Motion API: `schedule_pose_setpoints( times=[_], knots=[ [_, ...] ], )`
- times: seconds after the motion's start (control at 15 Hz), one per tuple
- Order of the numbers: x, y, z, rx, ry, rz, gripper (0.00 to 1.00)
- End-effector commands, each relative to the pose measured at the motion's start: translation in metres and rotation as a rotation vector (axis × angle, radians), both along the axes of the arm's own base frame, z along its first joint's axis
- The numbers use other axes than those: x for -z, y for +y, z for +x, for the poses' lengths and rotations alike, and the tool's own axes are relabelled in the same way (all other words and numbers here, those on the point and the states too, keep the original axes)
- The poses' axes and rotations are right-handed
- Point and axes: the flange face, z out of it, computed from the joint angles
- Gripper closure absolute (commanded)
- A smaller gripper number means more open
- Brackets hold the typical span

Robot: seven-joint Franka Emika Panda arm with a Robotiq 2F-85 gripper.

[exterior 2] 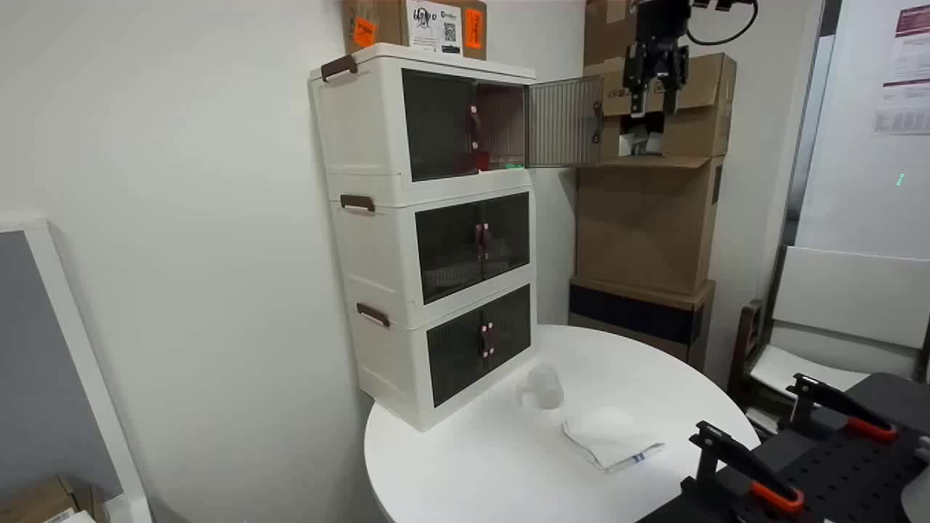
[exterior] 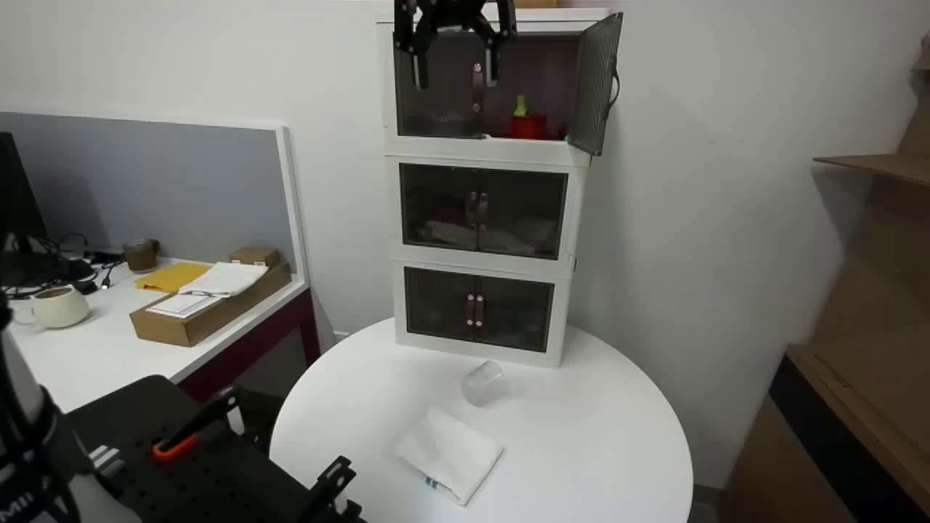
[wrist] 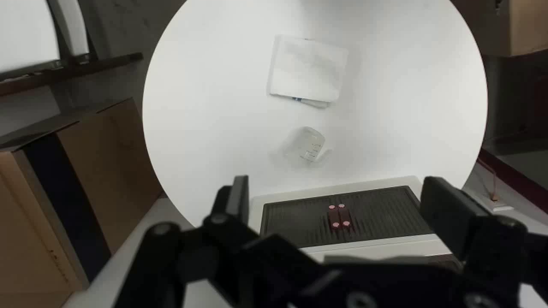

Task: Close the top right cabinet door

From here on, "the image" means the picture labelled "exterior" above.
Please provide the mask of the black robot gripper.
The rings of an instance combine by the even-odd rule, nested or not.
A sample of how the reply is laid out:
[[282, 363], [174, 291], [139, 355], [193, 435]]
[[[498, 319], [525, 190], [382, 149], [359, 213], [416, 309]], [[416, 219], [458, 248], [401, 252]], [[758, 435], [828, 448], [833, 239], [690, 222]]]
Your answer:
[[432, 87], [432, 43], [436, 30], [475, 30], [487, 47], [487, 85], [500, 81], [500, 43], [517, 33], [513, 0], [395, 0], [395, 34], [410, 40], [410, 66], [416, 91]]

